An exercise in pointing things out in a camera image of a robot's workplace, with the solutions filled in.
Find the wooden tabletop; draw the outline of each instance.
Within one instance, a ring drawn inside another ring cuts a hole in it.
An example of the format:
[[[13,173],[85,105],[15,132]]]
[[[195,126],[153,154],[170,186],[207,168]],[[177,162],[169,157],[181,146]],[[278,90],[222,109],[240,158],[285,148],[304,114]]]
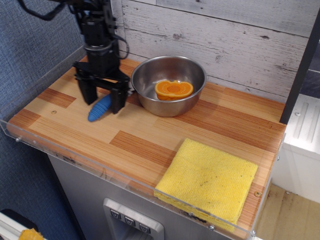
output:
[[[131,76],[138,64],[126,59],[120,69]],[[279,123],[284,104],[208,82],[199,102],[183,115],[153,115],[134,93],[118,114],[109,110],[89,122],[92,105],[84,102],[74,74],[70,69],[17,113],[8,130],[83,167],[115,170],[152,188],[185,138],[251,161],[258,170],[237,224],[251,230],[261,201],[254,193],[264,193],[285,132]],[[105,94],[98,90],[100,98]]]

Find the metal bowl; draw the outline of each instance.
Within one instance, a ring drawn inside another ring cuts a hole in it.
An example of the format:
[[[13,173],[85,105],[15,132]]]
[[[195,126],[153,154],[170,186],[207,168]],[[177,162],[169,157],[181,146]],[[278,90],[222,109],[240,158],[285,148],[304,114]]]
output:
[[[155,91],[157,82],[169,80],[189,82],[193,93],[179,100],[159,100]],[[197,62],[183,56],[159,56],[142,62],[133,71],[131,83],[142,106],[154,115],[174,117],[192,109],[207,82],[205,70]]]

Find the white wooden wall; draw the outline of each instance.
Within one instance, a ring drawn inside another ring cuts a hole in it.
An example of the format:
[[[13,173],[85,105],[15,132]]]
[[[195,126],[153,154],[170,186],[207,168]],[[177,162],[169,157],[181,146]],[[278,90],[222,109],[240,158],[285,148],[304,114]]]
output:
[[[287,100],[320,7],[320,0],[111,3],[129,58],[185,56],[210,82],[279,102]]]

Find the blue fabric wall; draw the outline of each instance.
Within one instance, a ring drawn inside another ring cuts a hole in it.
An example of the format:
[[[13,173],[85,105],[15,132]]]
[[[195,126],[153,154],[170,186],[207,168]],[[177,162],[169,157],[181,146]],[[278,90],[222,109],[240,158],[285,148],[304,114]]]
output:
[[[46,13],[55,2],[26,0]],[[0,119],[8,121],[26,103],[84,56],[74,16],[65,9],[43,21],[16,0],[0,1]],[[33,221],[49,240],[80,239],[50,171],[48,158],[0,132],[0,210],[12,209]]]

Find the button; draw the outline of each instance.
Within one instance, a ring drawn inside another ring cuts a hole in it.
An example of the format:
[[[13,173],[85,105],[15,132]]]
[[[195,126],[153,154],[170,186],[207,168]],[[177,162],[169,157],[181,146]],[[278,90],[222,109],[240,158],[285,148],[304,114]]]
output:
[[[115,210],[110,209],[111,215],[116,219],[121,219],[120,213],[116,212]]]
[[[146,234],[150,234],[150,228],[145,226],[145,225],[142,225],[141,223],[139,223],[139,228],[142,232],[146,233]]]
[[[124,216],[124,220],[126,224],[129,224],[132,227],[136,226],[136,222],[132,220],[131,218],[128,218],[127,216]]]

